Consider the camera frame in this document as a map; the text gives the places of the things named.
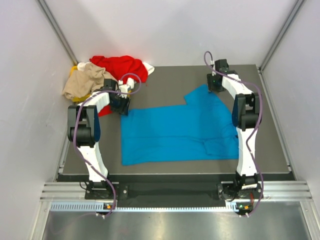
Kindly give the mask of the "blue t shirt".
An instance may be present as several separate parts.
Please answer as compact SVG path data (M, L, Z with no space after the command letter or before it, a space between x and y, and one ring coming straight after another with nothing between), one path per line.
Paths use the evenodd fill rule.
M132 109L121 117L121 163L235 160L239 140L232 115L205 84L185 104Z

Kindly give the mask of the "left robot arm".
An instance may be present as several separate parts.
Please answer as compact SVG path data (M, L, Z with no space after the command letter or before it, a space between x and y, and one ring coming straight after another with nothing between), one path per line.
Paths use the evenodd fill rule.
M121 115L128 115L130 93L135 81L104 79L102 87L96 89L83 102L68 107L67 137L73 142L75 151L84 160L89 177L85 183L85 198L102 200L113 198L114 187L108 183L108 169L103 163L99 148L101 127L99 113L105 107Z

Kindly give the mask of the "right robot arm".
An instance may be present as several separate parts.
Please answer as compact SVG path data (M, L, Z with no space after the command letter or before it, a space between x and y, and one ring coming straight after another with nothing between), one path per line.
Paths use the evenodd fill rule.
M224 186L220 191L222 198L230 196L230 201L250 197L255 191L261 191L255 162L256 135L262 120L261 92L248 88L236 71L230 70L226 59L219 59L206 64L212 70L207 75L210 92L227 91L233 98L231 121L238 137L238 164L235 179L231 186Z

